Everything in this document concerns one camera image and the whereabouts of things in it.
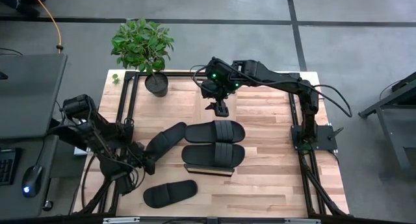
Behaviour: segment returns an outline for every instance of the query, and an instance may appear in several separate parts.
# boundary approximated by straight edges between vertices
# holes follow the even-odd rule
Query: keyboard
[[[13,184],[19,149],[0,150],[0,186]]]

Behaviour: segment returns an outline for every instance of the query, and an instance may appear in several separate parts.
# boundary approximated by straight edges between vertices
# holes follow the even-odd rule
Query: computer monitor
[[[43,136],[49,128],[67,56],[0,56],[0,140]]]

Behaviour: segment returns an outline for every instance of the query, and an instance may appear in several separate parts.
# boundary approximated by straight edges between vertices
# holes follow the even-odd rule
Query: butcher block tabletop
[[[115,122],[125,70],[109,70],[99,113],[109,122]],[[118,74],[119,84],[112,76]],[[316,72],[300,72],[303,79],[319,84]],[[130,82],[123,119],[127,115]],[[181,158],[183,148],[190,144],[181,140],[157,161],[154,175],[146,175],[142,185],[125,196],[120,196],[117,216],[187,216],[234,218],[303,218],[307,217],[304,190],[297,152],[290,135],[292,123],[288,93],[266,86],[243,86],[226,99],[228,118],[218,118],[205,107],[212,99],[203,99],[200,89],[190,77],[169,77],[169,90],[165,97],[155,97],[140,78],[133,119],[133,140],[147,145],[161,131],[182,121],[187,125],[205,123],[214,119],[229,119],[240,123],[246,137],[238,144],[246,150],[243,162],[235,168],[232,177],[188,173]],[[319,101],[316,115],[319,125],[328,123],[324,101]],[[336,159],[327,151],[316,151],[322,186],[338,207],[348,213],[343,182]],[[138,169],[140,178],[142,170]],[[164,208],[150,208],[143,201],[146,189],[182,180],[195,180],[198,193],[179,203]],[[98,160],[93,161],[86,177],[85,200],[93,198],[103,182]],[[311,183],[313,206],[318,210],[317,196]],[[81,192],[78,192],[74,212],[81,209]]]

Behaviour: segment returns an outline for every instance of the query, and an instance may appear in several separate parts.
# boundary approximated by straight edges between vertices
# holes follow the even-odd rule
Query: slide sandal strap
[[[233,145],[230,143],[215,143],[214,166],[229,168],[233,161]]]
[[[163,132],[158,133],[148,144],[146,148],[150,153],[163,153],[166,148],[170,147],[169,141],[164,137]]]
[[[171,203],[168,184],[153,187],[151,194],[151,200],[154,206],[166,206]]]
[[[231,143],[234,139],[233,126],[229,120],[214,120],[216,140]]]

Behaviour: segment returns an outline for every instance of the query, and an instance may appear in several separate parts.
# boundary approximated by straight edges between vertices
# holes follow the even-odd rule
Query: black slide sandal
[[[185,139],[190,143],[237,143],[244,137],[246,132],[242,125],[230,120],[189,125],[185,130]]]
[[[245,155],[243,146],[230,143],[188,145],[182,150],[185,163],[218,168],[235,168]]]
[[[185,123],[180,122],[176,123],[173,127],[158,133],[149,142],[146,152],[148,152],[156,162],[183,139],[186,127],[187,125]]]
[[[193,180],[171,182],[148,188],[143,193],[144,202],[152,208],[162,208],[196,195],[198,186]]]

